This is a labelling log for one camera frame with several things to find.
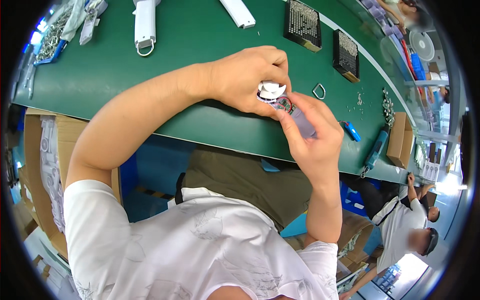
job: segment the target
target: hand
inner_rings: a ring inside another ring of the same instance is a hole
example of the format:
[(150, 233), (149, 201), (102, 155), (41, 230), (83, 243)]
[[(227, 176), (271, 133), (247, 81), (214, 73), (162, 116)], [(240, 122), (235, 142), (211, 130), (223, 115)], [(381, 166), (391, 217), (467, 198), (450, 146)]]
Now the hand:
[(287, 55), (273, 46), (247, 48), (207, 65), (210, 97), (243, 112), (275, 116), (273, 107), (257, 99), (262, 80), (286, 84), (291, 91)]
[(408, 182), (408, 186), (413, 186), (413, 183), (415, 182), (415, 176), (413, 175), (412, 172), (410, 172), (407, 175), (407, 182)]
[(405, 29), (405, 24), (403, 23), (403, 20), (398, 20), (398, 24), (396, 26), (398, 27), (398, 29), (400, 29), (400, 32), (402, 34), (407, 34), (407, 30)]
[(352, 295), (350, 294), (350, 291), (348, 291), (348, 292), (340, 294), (338, 296), (338, 300), (348, 300), (348, 299), (350, 299), (350, 297), (352, 297)]
[(299, 93), (288, 93), (288, 98), (305, 114), (317, 132), (316, 139), (302, 138), (293, 118), (284, 110), (277, 110), (276, 115), (287, 137), (292, 157), (314, 190), (332, 180), (338, 181), (342, 127), (324, 102)]

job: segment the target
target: metal clip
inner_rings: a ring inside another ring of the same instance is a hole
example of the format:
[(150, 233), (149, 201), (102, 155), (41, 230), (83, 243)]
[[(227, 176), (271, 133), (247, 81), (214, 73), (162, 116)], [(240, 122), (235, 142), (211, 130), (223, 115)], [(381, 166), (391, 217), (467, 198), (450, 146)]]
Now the metal clip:
[(148, 53), (146, 53), (146, 54), (140, 53), (140, 51), (138, 50), (138, 43), (136, 43), (136, 44), (135, 44), (135, 47), (137, 47), (137, 53), (138, 53), (138, 55), (140, 55), (140, 56), (147, 56), (147, 55), (149, 55), (150, 53), (152, 53), (153, 48), (154, 48), (153, 39), (150, 39), (150, 43), (152, 43), (152, 47), (150, 48), (150, 51), (148, 51)]
[[(324, 92), (324, 94), (323, 94), (322, 97), (319, 97), (319, 96), (317, 95), (317, 93), (315, 92), (318, 87), (321, 87), (321, 88), (322, 88), (322, 91)], [(323, 86), (322, 84), (318, 83), (318, 84), (315, 86), (315, 88), (312, 90), (312, 93), (315, 95), (315, 97), (317, 97), (318, 100), (323, 100), (323, 99), (325, 99), (325, 95), (326, 95), (327, 92), (325, 91), (324, 86)]]

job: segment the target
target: olive green pants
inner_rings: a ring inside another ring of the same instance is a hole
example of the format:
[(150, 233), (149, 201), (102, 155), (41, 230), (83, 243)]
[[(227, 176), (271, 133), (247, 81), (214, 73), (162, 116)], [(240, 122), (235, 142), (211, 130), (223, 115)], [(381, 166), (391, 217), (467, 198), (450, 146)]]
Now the olive green pants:
[(283, 171), (267, 172), (259, 156), (201, 145), (190, 157), (183, 187), (204, 187), (245, 200), (267, 214), (281, 231), (307, 210), (312, 186), (296, 164), (280, 164)]

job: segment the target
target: black cap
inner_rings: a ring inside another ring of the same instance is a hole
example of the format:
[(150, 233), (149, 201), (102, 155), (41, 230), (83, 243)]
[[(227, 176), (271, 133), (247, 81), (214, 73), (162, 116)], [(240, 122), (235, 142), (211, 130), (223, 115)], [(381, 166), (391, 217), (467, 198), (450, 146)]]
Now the black cap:
[(425, 253), (423, 255), (430, 254), (430, 252), (432, 252), (435, 249), (435, 247), (437, 246), (438, 231), (435, 228), (430, 228), (429, 238), (430, 238), (430, 244), (428, 245), (427, 250), (425, 251)]

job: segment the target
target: white fan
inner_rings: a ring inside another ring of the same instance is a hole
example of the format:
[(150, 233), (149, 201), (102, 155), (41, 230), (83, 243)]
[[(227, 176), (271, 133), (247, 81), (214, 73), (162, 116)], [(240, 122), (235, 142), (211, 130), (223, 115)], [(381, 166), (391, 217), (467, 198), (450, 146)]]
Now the white fan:
[(431, 61), (435, 56), (432, 39), (426, 33), (410, 32), (410, 44), (419, 58), (424, 61)]

